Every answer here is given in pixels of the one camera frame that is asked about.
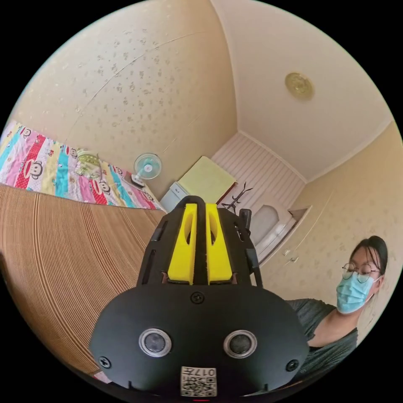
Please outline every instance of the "qr code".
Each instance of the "qr code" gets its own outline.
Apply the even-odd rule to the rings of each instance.
[[[217,396],[217,376],[215,368],[194,368],[183,366],[181,369],[182,396]]]

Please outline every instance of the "coat rack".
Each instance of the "coat rack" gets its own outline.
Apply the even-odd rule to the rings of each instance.
[[[243,196],[246,192],[249,192],[250,190],[252,190],[253,188],[249,188],[249,189],[245,189],[246,188],[246,182],[243,184],[243,190],[239,193],[239,195],[237,197],[232,196],[233,201],[232,203],[221,203],[223,206],[226,207],[227,210],[229,210],[230,208],[233,209],[234,214],[236,214],[236,204],[240,203],[239,198],[241,196]]]

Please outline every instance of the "eyeglasses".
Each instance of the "eyeglasses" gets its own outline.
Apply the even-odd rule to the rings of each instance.
[[[363,264],[361,267],[355,267],[352,263],[347,263],[343,266],[343,278],[349,279],[353,273],[357,273],[357,278],[360,283],[365,283],[371,277],[372,272],[379,273],[379,270],[374,270],[369,264]]]

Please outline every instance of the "round ceiling lamp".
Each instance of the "round ceiling lamp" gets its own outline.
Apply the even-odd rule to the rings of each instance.
[[[285,77],[285,86],[298,99],[308,100],[314,95],[314,87],[309,78],[300,73],[287,74]]]

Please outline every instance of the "woman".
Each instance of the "woman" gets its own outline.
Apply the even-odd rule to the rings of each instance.
[[[337,307],[315,299],[288,301],[305,329],[309,354],[294,381],[326,372],[357,346],[357,323],[366,303],[379,291],[387,247],[379,236],[363,239],[343,267],[336,288]]]

